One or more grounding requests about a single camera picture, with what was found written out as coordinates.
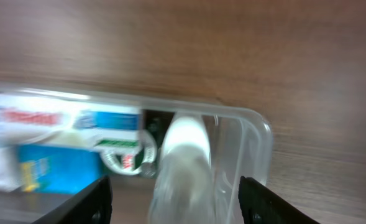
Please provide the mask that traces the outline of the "clear plastic container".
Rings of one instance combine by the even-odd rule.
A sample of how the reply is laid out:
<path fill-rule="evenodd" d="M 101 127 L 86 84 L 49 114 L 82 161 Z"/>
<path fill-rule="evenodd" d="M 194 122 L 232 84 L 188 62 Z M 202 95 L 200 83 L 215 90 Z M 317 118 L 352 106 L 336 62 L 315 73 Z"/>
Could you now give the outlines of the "clear plastic container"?
<path fill-rule="evenodd" d="M 266 184 L 268 179 L 273 134 L 266 119 L 253 110 L 147 96 L 16 83 L 0 83 L 0 94 L 42 96 L 68 101 L 138 107 L 142 110 L 139 131 L 144 128 L 145 110 L 200 116 L 211 146 L 215 211 L 213 223 L 243 222 L 238 201 L 239 180 L 242 176 L 252 177 L 261 184 Z M 21 145 L 11 147 L 15 150 L 19 177 L 23 184 L 17 155 L 19 146 Z M 138 151 L 139 148 L 134 151 L 93 152 L 99 153 L 103 168 L 104 156 L 107 153 L 121 155 Z M 139 175 L 106 175 L 104 173 L 101 177 L 103 176 L 109 176 L 112 185 L 110 223 L 149 223 L 148 213 L 157 177 L 147 179 Z M 25 192 L 22 184 L 11 192 L 0 191 L 0 223 L 32 223 L 77 194 Z"/>

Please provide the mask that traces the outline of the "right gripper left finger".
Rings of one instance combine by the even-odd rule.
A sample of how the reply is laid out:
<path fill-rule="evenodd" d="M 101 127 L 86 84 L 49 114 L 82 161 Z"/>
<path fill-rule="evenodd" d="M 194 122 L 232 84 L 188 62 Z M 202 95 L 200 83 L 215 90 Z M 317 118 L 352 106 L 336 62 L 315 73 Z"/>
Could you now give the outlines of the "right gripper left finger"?
<path fill-rule="evenodd" d="M 110 224 L 111 215 L 111 180 L 103 176 L 32 224 Z"/>

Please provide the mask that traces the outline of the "green Zam-Buk box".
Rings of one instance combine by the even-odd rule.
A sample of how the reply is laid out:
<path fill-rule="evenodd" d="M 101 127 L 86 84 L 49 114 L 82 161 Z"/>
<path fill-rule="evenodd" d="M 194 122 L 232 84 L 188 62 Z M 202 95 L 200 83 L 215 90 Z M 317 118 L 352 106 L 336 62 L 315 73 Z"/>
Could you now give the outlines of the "green Zam-Buk box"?
<path fill-rule="evenodd" d="M 172 112 L 145 110 L 144 128 L 139 131 L 139 151 L 121 155 L 107 153 L 104 156 L 103 173 L 156 178 L 161 146 L 173 116 Z"/>

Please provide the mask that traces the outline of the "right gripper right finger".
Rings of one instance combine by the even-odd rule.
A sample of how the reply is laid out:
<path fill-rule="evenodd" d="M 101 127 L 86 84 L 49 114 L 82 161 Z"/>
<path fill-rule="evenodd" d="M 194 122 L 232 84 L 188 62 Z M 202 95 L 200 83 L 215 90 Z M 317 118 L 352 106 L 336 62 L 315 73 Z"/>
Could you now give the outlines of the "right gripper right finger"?
<path fill-rule="evenodd" d="M 245 224 L 319 224 L 252 177 L 240 178 L 238 199 Z"/>

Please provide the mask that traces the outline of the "clear spray bottle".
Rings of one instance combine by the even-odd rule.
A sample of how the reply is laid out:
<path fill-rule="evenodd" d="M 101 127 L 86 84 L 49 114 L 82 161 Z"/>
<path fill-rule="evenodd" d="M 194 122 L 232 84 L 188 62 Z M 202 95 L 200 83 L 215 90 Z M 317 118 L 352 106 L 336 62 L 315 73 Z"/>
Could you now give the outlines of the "clear spray bottle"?
<path fill-rule="evenodd" d="M 206 224 L 215 220 L 211 146 L 203 119 L 177 113 L 161 146 L 148 213 L 156 224 Z"/>

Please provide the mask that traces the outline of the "white Panadol box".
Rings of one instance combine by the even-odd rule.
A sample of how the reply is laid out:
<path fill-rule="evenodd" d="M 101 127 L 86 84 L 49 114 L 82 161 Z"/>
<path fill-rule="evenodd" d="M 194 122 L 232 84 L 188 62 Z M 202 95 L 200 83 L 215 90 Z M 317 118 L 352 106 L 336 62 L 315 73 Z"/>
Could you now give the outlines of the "white Panadol box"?
<path fill-rule="evenodd" d="M 0 94 L 0 146 L 134 151 L 140 146 L 141 114 L 133 106 Z"/>

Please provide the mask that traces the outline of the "blue VapoDrops box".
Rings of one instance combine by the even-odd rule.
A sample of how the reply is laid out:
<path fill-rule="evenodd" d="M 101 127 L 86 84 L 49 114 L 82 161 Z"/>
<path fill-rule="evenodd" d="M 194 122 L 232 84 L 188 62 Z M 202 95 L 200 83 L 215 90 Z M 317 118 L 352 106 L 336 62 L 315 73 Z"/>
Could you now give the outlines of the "blue VapoDrops box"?
<path fill-rule="evenodd" d="M 25 192 L 76 194 L 103 175 L 99 153 L 28 144 L 17 148 Z"/>

